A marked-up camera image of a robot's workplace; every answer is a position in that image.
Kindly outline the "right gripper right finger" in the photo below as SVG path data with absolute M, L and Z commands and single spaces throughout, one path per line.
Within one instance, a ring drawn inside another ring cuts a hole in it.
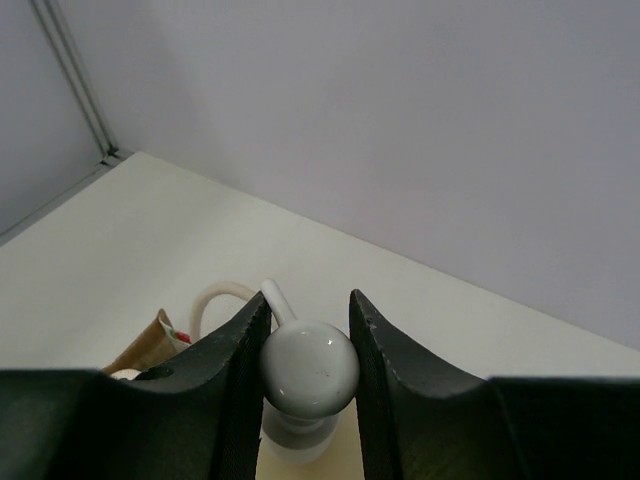
M 390 323 L 360 291 L 349 302 L 368 479 L 635 479 L 634 377 L 470 374 Z

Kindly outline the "watermelon print canvas bag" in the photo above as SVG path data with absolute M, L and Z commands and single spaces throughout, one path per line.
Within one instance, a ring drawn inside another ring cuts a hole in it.
M 192 304 L 187 332 L 177 329 L 166 311 L 160 309 L 151 323 L 102 371 L 110 376 L 121 369 L 136 369 L 141 373 L 156 367 L 201 339 L 203 315 L 213 299 L 231 296 L 248 302 L 254 295 L 254 290 L 231 281 L 208 286 Z

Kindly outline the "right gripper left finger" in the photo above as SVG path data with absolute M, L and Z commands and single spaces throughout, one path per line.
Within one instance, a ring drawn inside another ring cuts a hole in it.
M 5 479 L 251 479 L 271 312 L 232 319 L 132 380 L 98 370 L 1 374 Z

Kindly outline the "left aluminium frame post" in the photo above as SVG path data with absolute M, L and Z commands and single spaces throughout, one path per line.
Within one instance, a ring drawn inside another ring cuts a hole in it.
M 56 1 L 1 4 L 1 241 L 130 155 L 120 147 Z

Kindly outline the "cream pump soap bottle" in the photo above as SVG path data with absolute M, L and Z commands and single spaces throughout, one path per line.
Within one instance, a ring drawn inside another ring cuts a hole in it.
M 358 355 L 337 327 L 297 318 L 276 281 L 263 281 L 261 293 L 277 324 L 259 356 L 263 436 L 279 460 L 306 465 L 325 453 L 355 397 Z

